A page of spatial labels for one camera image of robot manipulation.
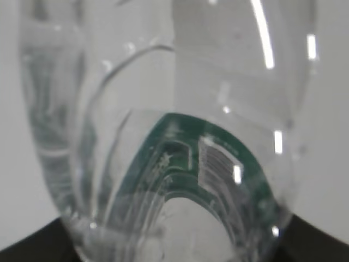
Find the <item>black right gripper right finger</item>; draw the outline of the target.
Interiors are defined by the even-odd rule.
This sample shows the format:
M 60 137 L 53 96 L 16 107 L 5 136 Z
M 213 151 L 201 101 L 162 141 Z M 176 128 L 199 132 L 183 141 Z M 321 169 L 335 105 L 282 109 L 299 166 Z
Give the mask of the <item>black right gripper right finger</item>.
M 294 215 L 275 252 L 275 261 L 348 262 L 348 244 Z

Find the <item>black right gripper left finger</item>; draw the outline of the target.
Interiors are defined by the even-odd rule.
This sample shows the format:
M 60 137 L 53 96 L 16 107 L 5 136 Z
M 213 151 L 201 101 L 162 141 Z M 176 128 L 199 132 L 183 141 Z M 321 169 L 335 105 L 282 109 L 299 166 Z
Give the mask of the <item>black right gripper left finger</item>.
M 1 261 L 81 261 L 62 220 L 57 218 L 25 237 L 1 250 Z

